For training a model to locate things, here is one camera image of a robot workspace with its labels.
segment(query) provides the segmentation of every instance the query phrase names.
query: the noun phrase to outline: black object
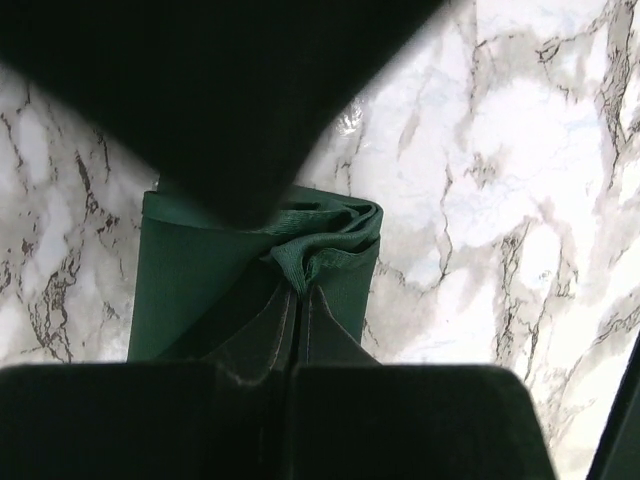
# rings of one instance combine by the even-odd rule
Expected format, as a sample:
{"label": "black object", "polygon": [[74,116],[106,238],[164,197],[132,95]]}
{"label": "black object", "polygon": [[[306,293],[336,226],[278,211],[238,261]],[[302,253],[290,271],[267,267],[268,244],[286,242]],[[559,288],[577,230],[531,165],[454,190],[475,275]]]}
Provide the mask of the black object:
{"label": "black object", "polygon": [[0,57],[247,228],[440,4],[8,0]]}
{"label": "black object", "polygon": [[589,472],[589,480],[627,480],[640,475],[640,337],[613,402]]}
{"label": "black object", "polygon": [[310,334],[256,319],[207,362],[4,370],[0,478],[554,478],[511,372],[377,365],[305,303]]}

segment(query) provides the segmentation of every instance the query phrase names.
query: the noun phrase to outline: green fabric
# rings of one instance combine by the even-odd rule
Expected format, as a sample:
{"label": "green fabric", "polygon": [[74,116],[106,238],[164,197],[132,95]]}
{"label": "green fabric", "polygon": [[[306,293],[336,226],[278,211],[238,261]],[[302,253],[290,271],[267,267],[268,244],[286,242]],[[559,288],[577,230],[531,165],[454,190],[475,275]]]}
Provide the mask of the green fabric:
{"label": "green fabric", "polygon": [[[300,298],[321,286],[359,342],[381,222],[375,203],[294,187],[271,224],[235,231],[161,183],[144,197],[129,361],[206,355],[260,313],[283,278]],[[172,349],[198,322],[208,338]]]}

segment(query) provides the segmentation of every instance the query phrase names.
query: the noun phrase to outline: dark fabric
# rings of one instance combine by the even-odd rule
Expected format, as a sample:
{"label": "dark fabric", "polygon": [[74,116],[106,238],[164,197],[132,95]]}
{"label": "dark fabric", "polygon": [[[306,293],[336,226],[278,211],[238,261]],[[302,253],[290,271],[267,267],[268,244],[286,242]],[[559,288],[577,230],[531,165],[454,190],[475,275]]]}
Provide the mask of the dark fabric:
{"label": "dark fabric", "polygon": [[7,0],[0,58],[253,227],[441,3]]}
{"label": "dark fabric", "polygon": [[[3,369],[0,478],[207,478],[213,424],[223,429],[216,376],[204,364]],[[220,468],[246,454],[217,444]]]}
{"label": "dark fabric", "polygon": [[529,394],[506,369],[299,366],[291,385],[286,478],[555,478]]}
{"label": "dark fabric", "polygon": [[265,309],[283,280],[302,303],[311,286],[320,289],[324,318],[357,347],[381,222],[375,203],[294,187],[273,223],[235,231],[161,182],[144,199],[129,361],[211,354]]}
{"label": "dark fabric", "polygon": [[314,286],[300,315],[299,364],[371,366],[371,356],[336,321],[322,287]]}
{"label": "dark fabric", "polygon": [[640,337],[611,407],[588,480],[625,480],[640,472]]}
{"label": "dark fabric", "polygon": [[286,281],[247,325],[202,360],[225,365],[245,382],[257,384],[273,371],[286,372],[294,345],[297,297]]}

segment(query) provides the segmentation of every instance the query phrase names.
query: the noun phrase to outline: green ribbed fabric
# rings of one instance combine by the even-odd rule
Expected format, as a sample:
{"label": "green ribbed fabric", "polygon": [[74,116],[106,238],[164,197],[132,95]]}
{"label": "green ribbed fabric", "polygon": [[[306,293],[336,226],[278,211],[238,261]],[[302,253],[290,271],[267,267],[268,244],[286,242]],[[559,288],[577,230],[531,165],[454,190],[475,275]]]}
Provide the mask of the green ribbed fabric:
{"label": "green ribbed fabric", "polygon": [[[375,203],[294,187],[273,222],[224,228],[187,195],[147,192],[129,361],[200,357],[262,311],[284,278],[300,298],[322,287],[336,321],[360,341],[380,243]],[[198,322],[206,335],[184,338]]]}

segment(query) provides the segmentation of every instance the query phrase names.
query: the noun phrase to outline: white marble surface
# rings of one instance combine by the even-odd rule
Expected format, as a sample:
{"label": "white marble surface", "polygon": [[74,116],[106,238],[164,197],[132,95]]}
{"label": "white marble surface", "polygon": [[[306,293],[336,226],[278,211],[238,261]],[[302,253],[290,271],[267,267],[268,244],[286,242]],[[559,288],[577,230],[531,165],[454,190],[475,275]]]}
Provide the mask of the white marble surface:
{"label": "white marble surface", "polygon": [[[583,479],[640,315],[637,0],[448,6],[300,182],[386,211],[365,345],[497,363]],[[153,175],[0,72],[0,359],[124,358]]]}

